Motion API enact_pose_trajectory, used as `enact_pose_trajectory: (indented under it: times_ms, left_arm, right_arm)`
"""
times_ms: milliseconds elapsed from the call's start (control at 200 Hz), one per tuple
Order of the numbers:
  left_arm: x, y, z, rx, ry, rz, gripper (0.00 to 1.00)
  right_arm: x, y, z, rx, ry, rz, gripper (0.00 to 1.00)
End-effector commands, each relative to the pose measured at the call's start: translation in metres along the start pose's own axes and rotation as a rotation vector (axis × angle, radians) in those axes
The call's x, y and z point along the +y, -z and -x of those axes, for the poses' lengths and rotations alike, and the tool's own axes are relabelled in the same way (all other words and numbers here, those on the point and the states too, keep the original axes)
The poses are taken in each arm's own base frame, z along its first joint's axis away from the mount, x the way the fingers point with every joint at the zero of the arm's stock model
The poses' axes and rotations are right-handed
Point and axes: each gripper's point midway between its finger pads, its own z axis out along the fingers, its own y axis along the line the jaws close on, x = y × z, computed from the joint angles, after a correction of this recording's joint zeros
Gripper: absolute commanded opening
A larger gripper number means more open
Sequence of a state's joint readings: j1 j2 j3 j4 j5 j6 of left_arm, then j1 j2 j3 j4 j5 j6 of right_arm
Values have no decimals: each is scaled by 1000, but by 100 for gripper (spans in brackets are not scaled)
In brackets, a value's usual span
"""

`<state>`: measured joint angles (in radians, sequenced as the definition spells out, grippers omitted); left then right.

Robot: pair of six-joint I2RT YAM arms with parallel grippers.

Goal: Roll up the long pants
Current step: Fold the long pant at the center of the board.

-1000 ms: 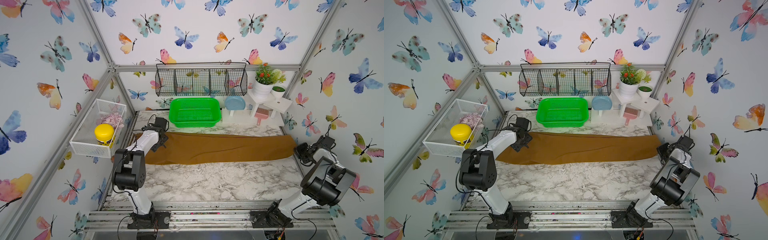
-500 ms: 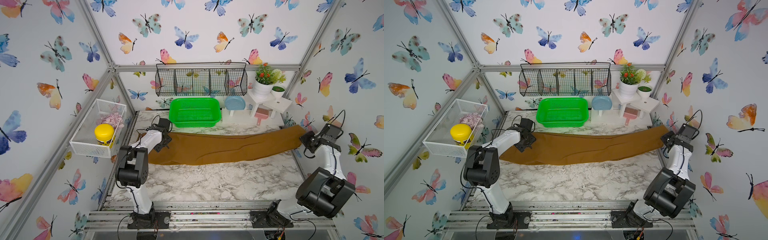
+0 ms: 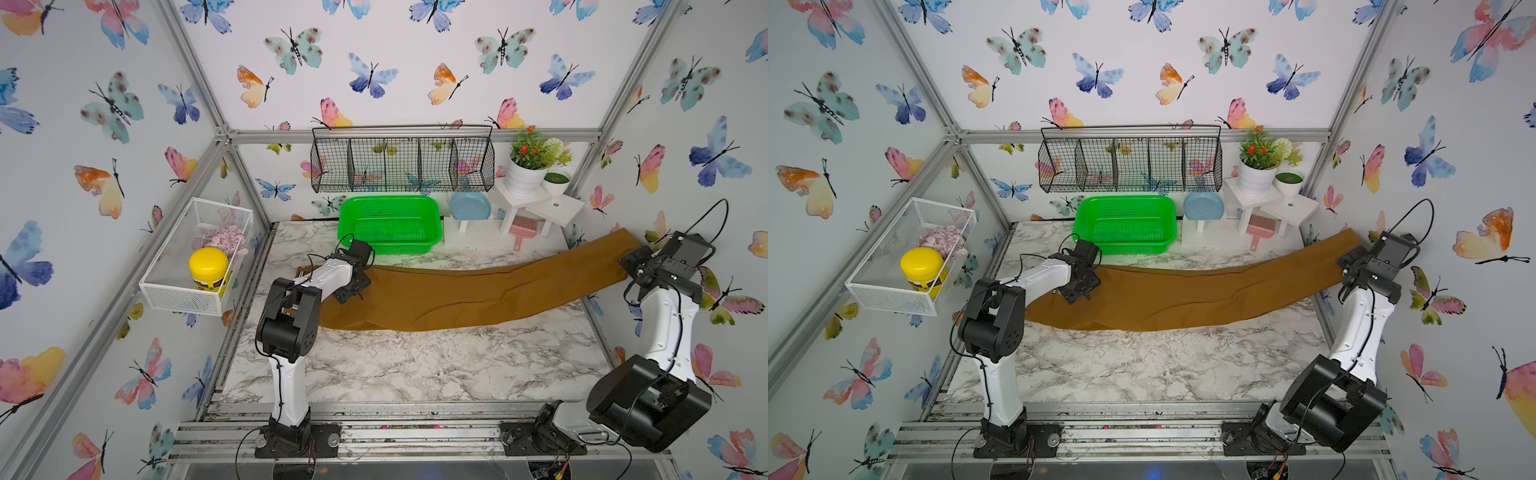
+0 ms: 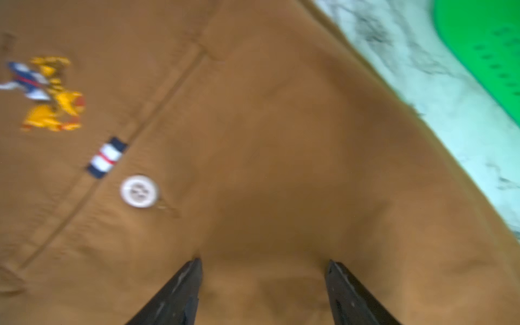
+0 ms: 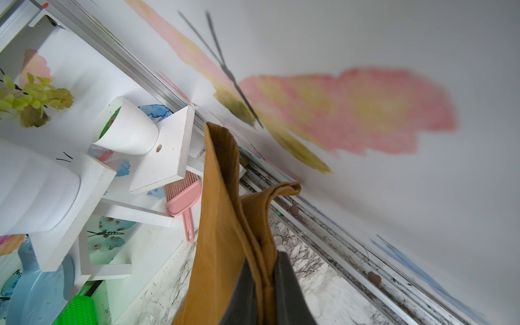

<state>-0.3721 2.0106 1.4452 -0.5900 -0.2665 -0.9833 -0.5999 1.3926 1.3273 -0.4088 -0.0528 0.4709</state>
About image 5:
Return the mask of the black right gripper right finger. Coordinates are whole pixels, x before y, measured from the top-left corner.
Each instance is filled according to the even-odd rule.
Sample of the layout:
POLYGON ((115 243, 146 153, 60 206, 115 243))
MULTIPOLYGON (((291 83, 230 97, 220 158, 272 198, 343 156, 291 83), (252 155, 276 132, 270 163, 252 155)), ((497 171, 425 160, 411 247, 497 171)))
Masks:
POLYGON ((278 324, 317 325, 310 309, 307 307, 287 252, 278 252, 273 277, 278 324))

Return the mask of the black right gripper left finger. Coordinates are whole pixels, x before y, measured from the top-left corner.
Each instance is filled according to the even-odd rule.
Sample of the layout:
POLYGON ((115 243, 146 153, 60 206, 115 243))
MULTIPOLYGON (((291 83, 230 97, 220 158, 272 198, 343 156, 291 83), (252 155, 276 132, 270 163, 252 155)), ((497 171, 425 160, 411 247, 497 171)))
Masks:
POLYGON ((249 262, 244 261, 220 325, 257 325, 257 295, 249 262))

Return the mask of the brown long pants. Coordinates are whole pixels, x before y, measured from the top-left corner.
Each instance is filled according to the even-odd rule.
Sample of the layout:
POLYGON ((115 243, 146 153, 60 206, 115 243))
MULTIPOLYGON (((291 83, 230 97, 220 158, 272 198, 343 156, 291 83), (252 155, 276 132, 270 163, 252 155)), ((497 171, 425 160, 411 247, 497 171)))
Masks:
POLYGON ((239 193, 238 145, 228 129, 204 126, 206 156, 199 237, 187 295, 174 324, 218 324, 244 264, 252 271, 257 324, 277 324, 274 268, 278 258, 268 211, 278 196, 298 195, 298 183, 239 193))

